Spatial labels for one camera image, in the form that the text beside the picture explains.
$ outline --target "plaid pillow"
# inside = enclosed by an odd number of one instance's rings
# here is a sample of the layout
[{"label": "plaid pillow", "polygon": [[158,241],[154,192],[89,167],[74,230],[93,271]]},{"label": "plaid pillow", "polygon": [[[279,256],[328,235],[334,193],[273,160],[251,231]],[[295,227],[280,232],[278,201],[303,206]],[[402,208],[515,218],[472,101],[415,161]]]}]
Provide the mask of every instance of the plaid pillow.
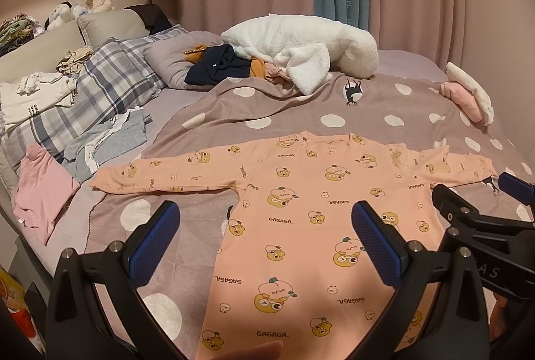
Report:
[{"label": "plaid pillow", "polygon": [[145,60],[145,49],[154,41],[165,40],[186,33],[188,33],[188,31],[178,24],[152,36],[146,36],[132,40],[119,40],[118,43],[121,45],[122,50],[125,52],[128,58],[132,60],[134,67],[141,73],[141,75],[143,75],[144,78],[152,81],[159,93],[159,91],[167,87],[167,85],[162,78],[152,71],[149,64]]},{"label": "plaid pillow", "polygon": [[143,106],[157,89],[140,74],[114,38],[106,40],[80,72],[77,95],[70,108],[53,107],[31,117],[7,134],[2,126],[2,148],[10,165],[18,170],[26,146],[37,142],[62,162],[62,152],[88,129]]}]

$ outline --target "silver bolt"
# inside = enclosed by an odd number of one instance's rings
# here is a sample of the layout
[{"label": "silver bolt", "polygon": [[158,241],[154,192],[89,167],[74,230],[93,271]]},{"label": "silver bolt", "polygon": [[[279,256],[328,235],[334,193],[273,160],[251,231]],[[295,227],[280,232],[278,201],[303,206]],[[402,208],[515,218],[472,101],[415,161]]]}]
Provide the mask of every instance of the silver bolt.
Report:
[{"label": "silver bolt", "polygon": [[122,246],[124,245],[124,243],[122,243],[121,241],[113,241],[109,246],[108,246],[108,249],[110,251],[113,251],[114,253],[117,253],[118,251],[120,251],[122,249]]},{"label": "silver bolt", "polygon": [[69,259],[74,254],[74,249],[72,248],[66,248],[62,251],[62,258]]},{"label": "silver bolt", "polygon": [[461,253],[462,257],[470,257],[472,256],[472,252],[468,247],[461,247],[459,248],[459,253]]},{"label": "silver bolt", "polygon": [[408,245],[409,245],[409,249],[412,250],[414,253],[418,253],[419,251],[422,251],[424,248],[422,243],[418,241],[410,241]]}]

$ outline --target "human hand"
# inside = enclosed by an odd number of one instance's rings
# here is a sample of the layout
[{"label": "human hand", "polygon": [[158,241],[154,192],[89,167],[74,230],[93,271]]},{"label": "human hand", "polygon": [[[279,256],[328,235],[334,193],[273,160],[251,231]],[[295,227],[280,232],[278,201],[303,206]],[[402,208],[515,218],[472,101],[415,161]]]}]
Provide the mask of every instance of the human hand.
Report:
[{"label": "human hand", "polygon": [[212,360],[277,360],[283,353],[281,341],[263,343],[254,348],[240,349],[233,353],[214,357]]},{"label": "human hand", "polygon": [[491,340],[501,336],[506,330],[504,310],[507,305],[507,298],[504,298],[497,293],[494,294],[494,298],[496,298],[496,304],[494,304],[494,308],[492,309],[489,324]]}]

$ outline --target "black cloth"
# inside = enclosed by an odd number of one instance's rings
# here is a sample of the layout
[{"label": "black cloth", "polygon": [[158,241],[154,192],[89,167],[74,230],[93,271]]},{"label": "black cloth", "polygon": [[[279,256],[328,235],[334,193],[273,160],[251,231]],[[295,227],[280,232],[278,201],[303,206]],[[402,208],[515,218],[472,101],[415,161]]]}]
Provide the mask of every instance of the black cloth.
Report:
[{"label": "black cloth", "polygon": [[184,82],[192,86],[216,86],[228,76],[248,78],[251,60],[245,60],[234,53],[231,45],[207,47],[201,61],[188,71]]},{"label": "black cloth", "polygon": [[30,34],[27,35],[25,38],[13,39],[9,43],[6,43],[4,46],[0,47],[0,56],[4,56],[9,52],[14,51],[15,49],[17,49],[18,47],[21,47],[25,43],[28,43],[32,39],[33,39],[32,32],[30,32]]},{"label": "black cloth", "polygon": [[145,28],[150,31],[150,35],[157,34],[173,26],[161,8],[156,4],[134,5],[126,9],[133,10],[137,13],[145,24]]}]

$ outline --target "blue gripper pad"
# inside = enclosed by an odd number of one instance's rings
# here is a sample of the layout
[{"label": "blue gripper pad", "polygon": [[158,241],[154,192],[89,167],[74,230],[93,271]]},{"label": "blue gripper pad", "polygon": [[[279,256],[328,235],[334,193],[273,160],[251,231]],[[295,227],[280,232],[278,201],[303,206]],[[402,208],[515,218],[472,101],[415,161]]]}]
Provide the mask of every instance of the blue gripper pad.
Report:
[{"label": "blue gripper pad", "polygon": [[383,283],[397,288],[409,264],[403,237],[384,224],[366,201],[353,205],[351,222]]},{"label": "blue gripper pad", "polygon": [[123,264],[134,288],[145,286],[180,225],[180,210],[165,201],[145,224],[138,226],[126,242]]},{"label": "blue gripper pad", "polygon": [[498,187],[520,203],[528,206],[535,203],[535,187],[512,174],[502,173],[498,177]]}]

